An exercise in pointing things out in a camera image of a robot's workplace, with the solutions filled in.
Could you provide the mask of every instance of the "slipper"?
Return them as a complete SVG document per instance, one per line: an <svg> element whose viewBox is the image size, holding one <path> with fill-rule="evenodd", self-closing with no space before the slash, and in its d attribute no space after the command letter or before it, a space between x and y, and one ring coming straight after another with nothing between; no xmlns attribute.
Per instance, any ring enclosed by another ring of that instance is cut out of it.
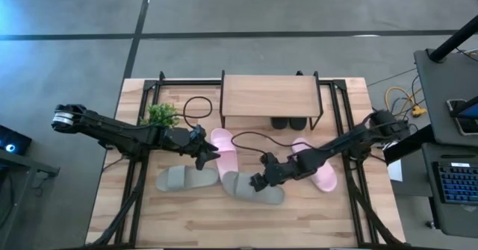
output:
<svg viewBox="0 0 478 250"><path fill-rule="evenodd" d="M285 193L281 187L266 187L256 192L250 185L254 174L245 172L227 172L223 177L223 189L230 196L262 204L278 205L284 201Z"/></svg>
<svg viewBox="0 0 478 250"><path fill-rule="evenodd" d="M290 118L289 125L293 130L301 131L307 126L307 118Z"/></svg>
<svg viewBox="0 0 478 250"><path fill-rule="evenodd" d="M270 118L272 128L276 130L283 130L287 127L288 118Z"/></svg>
<svg viewBox="0 0 478 250"><path fill-rule="evenodd" d="M156 178L156 188L161 191L190 190L217 184L219 173L216 169L204 168L199 171L192 166L174 166L165 169Z"/></svg>
<svg viewBox="0 0 478 250"><path fill-rule="evenodd" d="M238 154L231 139L232 134L223 128L216 128L211 132L211 144L218 148L217 153L221 155L216 159L221 181L227 172L238 171Z"/></svg>
<svg viewBox="0 0 478 250"><path fill-rule="evenodd" d="M308 143L306 139L300 137L294 140L293 144L295 143ZM309 149L310 147L300 144L292 147L292 151L297 153L304 149ZM326 160L324 165L317 169L313 175L310 176L312 181L314 182L315 186L324 192L331 192L337 186L337 175L335 174L334 168L330 165L329 161Z"/></svg>

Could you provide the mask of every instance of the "keyboard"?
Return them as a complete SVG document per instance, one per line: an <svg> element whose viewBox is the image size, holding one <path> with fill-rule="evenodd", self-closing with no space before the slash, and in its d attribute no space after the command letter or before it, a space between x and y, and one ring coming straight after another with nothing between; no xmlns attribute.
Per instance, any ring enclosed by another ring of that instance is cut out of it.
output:
<svg viewBox="0 0 478 250"><path fill-rule="evenodd" d="M444 203L478 204L478 166L437 163L436 172Z"/></svg>

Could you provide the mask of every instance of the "potted plant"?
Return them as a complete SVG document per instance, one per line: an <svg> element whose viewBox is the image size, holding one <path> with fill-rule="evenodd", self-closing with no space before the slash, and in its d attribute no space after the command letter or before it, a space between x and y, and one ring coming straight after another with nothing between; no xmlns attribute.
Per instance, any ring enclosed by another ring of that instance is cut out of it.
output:
<svg viewBox="0 0 478 250"><path fill-rule="evenodd" d="M149 119L141 119L141 125L163 125L165 127L174 127L179 124L179 118L172 116L177 114L172 104L154 104L148 106Z"/></svg>

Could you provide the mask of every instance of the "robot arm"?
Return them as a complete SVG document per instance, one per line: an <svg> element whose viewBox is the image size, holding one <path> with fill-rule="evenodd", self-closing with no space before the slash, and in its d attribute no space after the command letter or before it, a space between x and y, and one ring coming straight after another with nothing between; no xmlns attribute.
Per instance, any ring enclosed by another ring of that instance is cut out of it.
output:
<svg viewBox="0 0 478 250"><path fill-rule="evenodd" d="M251 185L258 192L269 185L273 187L290 179L306 178L313 175L327 159L347 150L351 159L364 160L370 154L370 147L374 143L389 143L407 135L408 126L405 122L397 121L387 111L378 111L346 134L317 149L306 149L289 155L286 163L278 162L272 153L263 154L261 163L265 167L264 174L253 175Z"/></svg>
<svg viewBox="0 0 478 250"><path fill-rule="evenodd" d="M192 131L163 125L135 126L99 115L81 104L57 105L52 127L65 134L86 134L101 146L115 146L133 159L145 149L161 149L195 157L196 168L201 170L207 161L220 156L213 152L217 148L205 141L206 133L200 125Z"/></svg>

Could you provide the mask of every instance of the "black pole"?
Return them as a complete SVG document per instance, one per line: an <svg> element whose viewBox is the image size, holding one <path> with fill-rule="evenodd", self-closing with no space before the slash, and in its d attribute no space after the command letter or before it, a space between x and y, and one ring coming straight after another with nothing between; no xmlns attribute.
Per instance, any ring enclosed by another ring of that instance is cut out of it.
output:
<svg viewBox="0 0 478 250"><path fill-rule="evenodd" d="M441 44L435 51L433 51L429 58L436 63L440 63L452 50L458 48L464 41L470 38L478 31L478 16L475 16L463 28L459 29L453 36L451 36L445 43Z"/></svg>

